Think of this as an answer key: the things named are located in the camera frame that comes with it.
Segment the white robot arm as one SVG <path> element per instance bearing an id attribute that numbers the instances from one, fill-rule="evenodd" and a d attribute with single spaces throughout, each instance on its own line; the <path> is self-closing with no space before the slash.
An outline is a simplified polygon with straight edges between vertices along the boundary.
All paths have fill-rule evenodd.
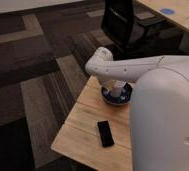
<path id="1" fill-rule="evenodd" d="M 103 83 L 134 84 L 130 136 L 134 171 L 189 171 L 189 55 L 115 61 L 96 49 L 86 71 Z"/>

